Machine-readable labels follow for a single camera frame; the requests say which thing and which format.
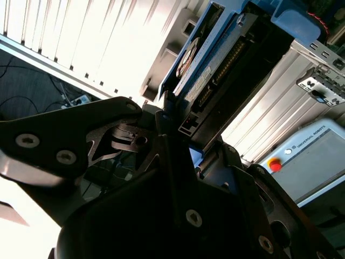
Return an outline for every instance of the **gray panel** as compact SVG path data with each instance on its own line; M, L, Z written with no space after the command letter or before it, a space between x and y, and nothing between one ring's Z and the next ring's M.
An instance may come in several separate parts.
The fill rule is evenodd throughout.
M345 140L326 132L297 154L273 177L296 202L328 185L345 173Z

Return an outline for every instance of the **metal frame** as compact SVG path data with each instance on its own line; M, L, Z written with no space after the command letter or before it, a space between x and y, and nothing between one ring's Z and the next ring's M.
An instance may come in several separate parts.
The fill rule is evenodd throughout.
M325 64L336 73L345 76L345 60L339 57L336 53L327 48L321 42L316 40L309 45L303 45L298 40L294 40L294 42L291 44L291 48L308 58L314 64ZM340 60L344 65L342 67L335 66L334 62L336 60Z
M85 122L85 114L95 114L95 117ZM147 148L133 150L144 156L133 179L83 205L75 185L86 169L84 166L92 165L94 161L93 146L104 143L99 154L102 155L100 159L107 159L113 137L121 137L121 143L127 136L116 130L116 134L109 137L106 132L118 124L133 126L137 123L140 128L143 118L144 113L134 102L119 97L0 125L1 134L7 138L0 142L0 148L12 159L21 161L21 172L27 167L40 168L48 175L67 180L60 186L39 188L42 187L41 178L31 174L30 185L20 183L56 222L64 225L56 249L57 259L75 259L84 254L89 258L105 258L114 253L114 244L124 249L127 255L137 252L151 255L153 250L159 252L161 249L171 250L176 255L182 251L214 255L219 251L223 254L230 244L240 248L245 257L270 258L276 254L287 258L283 251L287 246L293 255L303 258L312 257L315 253L340 258L272 176L258 165L252 165L245 172L241 169L238 152L227 144L220 143L220 149L207 154L205 161L209 165L202 167L203 172L199 174L202 179L198 179L188 142L178 134L174 120L165 111L155 112L155 134L150 137L152 141L147 141ZM66 131L52 123L58 121L61 125L64 119L70 123ZM140 132L131 127L122 129L135 130L134 134ZM16 130L22 134L23 131L36 134L40 139L39 145L30 146L27 152L24 147L18 147L12 137L17 135ZM93 145L88 148L86 142ZM51 151L58 151L61 146L75 152L75 167L69 163L57 165L52 161ZM11 174L12 170L8 165L9 174L5 177L17 182L25 179L20 174ZM262 176L255 182L250 174L255 178ZM286 236L282 239L271 229L270 223L276 220L285 224L286 231L292 235L289 242L284 242ZM109 238L104 235L105 229L116 230L116 235ZM228 231L235 231L237 235L228 235ZM137 249L128 250L127 246L133 248L133 244Z

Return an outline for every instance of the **blue electronic device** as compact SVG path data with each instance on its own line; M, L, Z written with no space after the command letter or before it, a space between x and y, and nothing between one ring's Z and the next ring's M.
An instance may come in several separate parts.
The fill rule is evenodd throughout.
M345 129L321 119L297 131L259 164L299 207L345 180ZM270 168L276 161L278 172Z
M183 46L180 54L176 58L173 66L168 72L167 76L163 80L160 89L158 91L159 98L162 96L163 92L166 90L174 90L176 96L188 90L191 86L192 81L195 81L195 75L198 69L201 67L207 56L210 54L212 48L220 39L225 29L227 28L229 22L238 17L240 13L243 12L246 5L251 2L257 5L259 8L271 15L271 22L291 36L299 40L305 45L310 45L314 42L321 34L321 30L318 25L312 20L312 18L307 14L307 7L299 0L217 0L210 1L206 11L200 17L198 23L196 24L193 32L191 33L189 39ZM175 77L175 73L183 55L185 54L187 48L195 40L197 32L201 29L201 26L205 22L205 19L210 19L208 17L208 12L216 6L222 10L215 22L214 27L211 28L205 42L198 50L195 58L189 66L189 69L184 74L183 78L179 81L172 79Z
M266 78L267 74L277 60L288 50L292 39L297 39L305 45L310 45L312 42L320 37L321 30L316 24L315 20L307 13L307 7L300 0L216 0L210 1L206 7L205 12L196 24L189 39L185 43L178 57L176 58L173 66L166 75L160 89L158 91L158 97L161 98L165 91L173 92L176 96L176 111L177 121L181 123L179 131L190 137L193 144L192 153L195 166L202 161L203 153L207 152L214 140L221 134L226 124L229 123L230 118L218 117L218 113L215 113L215 106L217 103L226 102L227 98L225 91L229 91L228 88L240 87L237 81L233 82L233 85L225 83L228 88L224 87L222 83L215 83L214 77L216 73L219 73L220 69L224 68L224 62L231 60L229 55L236 51L241 51L241 40L245 37L246 41L249 40L249 35L254 30L254 27L258 27L258 23L267 22L267 26L262 30L262 38L267 36L266 42L263 44L270 45L270 47L261 49L257 47L258 52L276 52L277 57L273 58L273 62L266 66L266 70L262 69L256 76L256 81L244 82L245 85L251 85L246 89L242 89L242 93L239 93L237 98L238 103L229 100L232 103L232 107L220 107L219 110L228 111L229 114L235 115L235 109L240 109L250 96L246 96L247 93L252 94L255 92L254 88L258 88L260 81ZM285 33L291 39L285 35L277 33L278 30ZM261 34L260 29L256 28L257 34ZM245 46L243 52L251 52L251 47ZM252 57L239 56L238 60L246 60L245 62L253 63L250 61L255 60L257 63L253 66L261 66L263 60L268 60L266 57L262 57L259 60L257 56ZM229 75L228 77L247 77L245 72L237 73L235 76ZM213 86L217 85L217 89L208 85L209 81L214 82ZM222 101L219 101L219 96L223 95ZM195 111L195 102L201 103L200 109Z

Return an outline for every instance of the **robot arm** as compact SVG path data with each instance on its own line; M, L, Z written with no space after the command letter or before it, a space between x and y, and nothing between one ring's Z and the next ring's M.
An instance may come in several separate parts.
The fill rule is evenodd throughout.
M271 175L258 165L244 169L221 139L196 174L188 139L164 110L153 115L119 97L3 122L0 132L1 176L52 215L61 201L73 199L88 166L120 148L144 157L127 184L60 218L58 259L340 258Z

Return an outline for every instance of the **screw head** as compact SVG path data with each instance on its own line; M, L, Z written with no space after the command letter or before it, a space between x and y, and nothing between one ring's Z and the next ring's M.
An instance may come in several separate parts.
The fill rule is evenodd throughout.
M185 213L185 217L186 217L187 221L191 225L193 225L194 227L199 228L203 224L203 220L202 220L200 214L193 209L187 210L187 212Z
M266 236L259 236L259 244L263 250L269 254L273 254L274 249L271 241Z
M265 174L265 171L261 167L258 167L257 170L259 171L260 174Z
M61 150L56 154L56 159L64 165L72 165L76 162L77 156L72 151Z
M20 147L34 148L39 145L39 138L32 134L21 134L16 137L16 144Z
M227 147L232 153L236 153L236 149L234 149L232 146Z
M242 21L243 21L243 18L244 18L244 13L241 14L238 18L237 18L237 24L240 24Z

